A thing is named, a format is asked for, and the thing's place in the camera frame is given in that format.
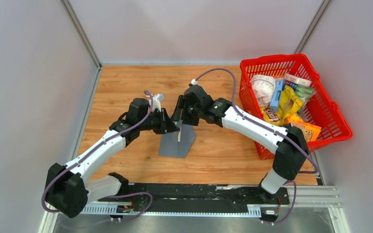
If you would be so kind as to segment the white letter paper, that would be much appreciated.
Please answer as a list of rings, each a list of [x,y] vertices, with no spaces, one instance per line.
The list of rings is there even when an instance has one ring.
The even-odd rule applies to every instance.
[[[177,141],[181,142],[181,132],[182,132],[182,125],[179,126],[179,131],[178,131],[178,136],[177,136]]]

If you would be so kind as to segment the grey-blue paper envelope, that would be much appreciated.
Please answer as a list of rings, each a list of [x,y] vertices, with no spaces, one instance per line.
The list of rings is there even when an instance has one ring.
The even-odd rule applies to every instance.
[[[161,136],[159,156],[186,158],[190,151],[196,138],[193,126],[186,125],[183,121],[175,122],[175,125],[179,127],[179,131]]]

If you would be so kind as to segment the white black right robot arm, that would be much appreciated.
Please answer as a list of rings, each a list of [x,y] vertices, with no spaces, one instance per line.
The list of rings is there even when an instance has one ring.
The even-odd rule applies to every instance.
[[[279,188],[293,181],[307,159],[308,146],[301,129],[269,124],[238,108],[230,100],[216,100],[199,85],[190,85],[178,97],[172,121],[197,126],[200,120],[238,132],[274,154],[271,170],[259,184],[258,198],[270,203]]]

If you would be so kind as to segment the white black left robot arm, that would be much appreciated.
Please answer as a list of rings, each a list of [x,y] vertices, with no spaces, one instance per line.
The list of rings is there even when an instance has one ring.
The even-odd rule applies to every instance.
[[[167,134],[179,131],[165,108],[164,94],[150,100],[135,98],[127,112],[112,123],[93,146],[65,165],[53,164],[47,174],[42,207],[52,213],[76,217],[87,204],[109,196],[117,201],[128,198],[128,181],[112,172],[102,179],[90,181],[92,175],[113,155],[125,149],[142,131]]]

